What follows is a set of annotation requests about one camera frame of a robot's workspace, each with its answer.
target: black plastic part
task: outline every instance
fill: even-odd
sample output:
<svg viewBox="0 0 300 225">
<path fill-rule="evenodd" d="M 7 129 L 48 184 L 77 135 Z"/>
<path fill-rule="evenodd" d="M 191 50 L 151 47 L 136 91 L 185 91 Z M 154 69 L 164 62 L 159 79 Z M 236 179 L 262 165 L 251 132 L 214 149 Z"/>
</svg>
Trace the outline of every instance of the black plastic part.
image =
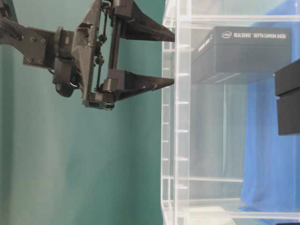
<svg viewBox="0 0 300 225">
<path fill-rule="evenodd" d="M 115 100 L 120 101 L 147 91 L 170 86 L 173 83 L 173 79 L 143 76 L 125 70 L 109 69 L 102 91 L 114 93 Z"/>
<path fill-rule="evenodd" d="M 175 34 L 145 15 L 133 0 L 116 1 L 115 16 L 124 18 L 121 38 L 147 41 L 175 41 Z"/>
<path fill-rule="evenodd" d="M 300 60 L 275 73 L 279 135 L 300 134 Z"/>
<path fill-rule="evenodd" d="M 66 83 L 58 83 L 55 85 L 57 93 L 61 96 L 69 98 L 72 96 L 74 89 Z"/>
</svg>

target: black box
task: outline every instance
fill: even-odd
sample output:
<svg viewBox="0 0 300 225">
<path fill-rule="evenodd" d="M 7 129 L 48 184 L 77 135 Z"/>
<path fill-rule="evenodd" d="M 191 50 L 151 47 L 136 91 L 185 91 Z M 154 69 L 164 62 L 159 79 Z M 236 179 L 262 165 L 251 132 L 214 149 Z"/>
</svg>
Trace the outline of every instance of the black box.
<svg viewBox="0 0 300 225">
<path fill-rule="evenodd" d="M 192 52 L 193 83 L 246 84 L 291 63 L 291 29 L 214 27 Z"/>
</svg>

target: plastic box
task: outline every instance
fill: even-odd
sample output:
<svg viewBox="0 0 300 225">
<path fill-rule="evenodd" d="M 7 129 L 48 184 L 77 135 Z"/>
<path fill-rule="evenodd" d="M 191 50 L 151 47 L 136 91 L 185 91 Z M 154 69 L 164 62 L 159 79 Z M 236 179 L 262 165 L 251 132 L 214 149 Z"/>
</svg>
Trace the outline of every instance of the plastic box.
<svg viewBox="0 0 300 225">
<path fill-rule="evenodd" d="M 175 32 L 176 42 L 163 43 L 162 49 L 163 77 L 175 78 L 175 84 L 164 88 L 162 95 L 161 208 L 165 225 L 300 222 L 300 136 L 278 135 L 273 73 L 284 59 L 272 54 L 272 60 L 279 63 L 270 63 L 268 57 L 259 60 L 262 65 L 274 65 L 268 71 L 257 66 L 254 74 L 222 74 L 222 80 L 228 82 L 201 82 L 202 67 L 193 65 L 193 52 L 205 47 L 215 27 L 285 28 L 290 43 L 284 64 L 296 61 L 300 58 L 299 12 L 300 0 L 166 1 L 163 23 Z M 228 30 L 222 34 L 224 39 L 264 38 L 266 45 L 272 38 L 284 38 L 276 31 L 235 35 Z M 229 52 L 226 60 L 231 62 L 231 58 Z M 212 68 L 219 65 L 217 60 L 206 63 L 216 63 Z M 231 68 L 241 63 L 248 62 L 236 60 Z M 249 79 L 230 82 L 241 74 Z"/>
</svg>

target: robotic arm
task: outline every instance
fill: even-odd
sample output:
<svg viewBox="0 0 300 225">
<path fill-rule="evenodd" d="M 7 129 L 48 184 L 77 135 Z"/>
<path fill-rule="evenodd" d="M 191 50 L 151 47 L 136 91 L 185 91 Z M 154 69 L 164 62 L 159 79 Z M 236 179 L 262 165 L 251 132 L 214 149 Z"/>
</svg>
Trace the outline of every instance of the robotic arm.
<svg viewBox="0 0 300 225">
<path fill-rule="evenodd" d="M 103 34 L 98 36 L 101 13 L 105 22 Z M 107 79 L 100 85 L 104 63 L 101 46 L 107 40 L 108 18 L 113 27 L 112 42 Z M 70 97 L 74 90 L 80 89 L 86 107 L 112 110 L 116 101 L 174 83 L 173 79 L 118 70 L 120 38 L 175 41 L 171 31 L 146 16 L 133 0 L 95 0 L 75 31 L 58 27 L 55 32 L 20 25 L 12 0 L 0 0 L 0 45 L 11 45 L 19 50 L 26 66 L 48 69 L 60 95 Z M 92 91 L 96 64 L 97 85 Z"/>
</svg>

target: clear plastic container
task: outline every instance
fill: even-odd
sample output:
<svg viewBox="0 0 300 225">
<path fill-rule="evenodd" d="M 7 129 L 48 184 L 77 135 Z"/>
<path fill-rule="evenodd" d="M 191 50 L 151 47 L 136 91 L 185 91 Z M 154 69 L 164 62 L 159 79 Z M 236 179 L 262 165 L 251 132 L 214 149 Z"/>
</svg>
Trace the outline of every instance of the clear plastic container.
<svg viewBox="0 0 300 225">
<path fill-rule="evenodd" d="M 163 23 L 176 34 L 176 42 L 165 42 L 162 49 L 163 77 L 175 78 L 162 96 L 165 225 L 300 221 L 300 137 L 278 135 L 273 76 L 300 58 L 299 12 L 300 0 L 166 1 Z M 199 62 L 195 54 L 208 52 L 216 27 L 221 33 L 214 35 L 244 40 L 221 53 L 222 43 L 214 42 L 212 56 Z M 268 35 L 260 28 L 270 28 Z M 250 49 L 247 29 L 259 41 L 256 48 Z M 280 38 L 288 44 L 272 42 Z M 278 50 L 270 55 L 268 48 Z M 218 67 L 218 54 L 231 70 Z M 242 54 L 252 58 L 244 61 Z M 252 66 L 245 71 L 242 64 Z"/>
</svg>

